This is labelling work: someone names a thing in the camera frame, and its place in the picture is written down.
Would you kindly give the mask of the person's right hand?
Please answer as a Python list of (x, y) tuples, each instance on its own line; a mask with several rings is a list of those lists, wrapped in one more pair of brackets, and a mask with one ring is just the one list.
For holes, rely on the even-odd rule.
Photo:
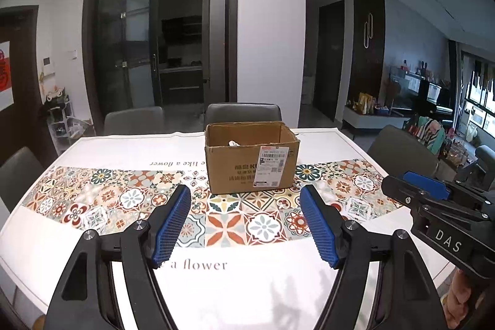
[(448, 329), (455, 329), (465, 319), (469, 311), (468, 301), (470, 297), (470, 278), (461, 269), (456, 269), (443, 302)]

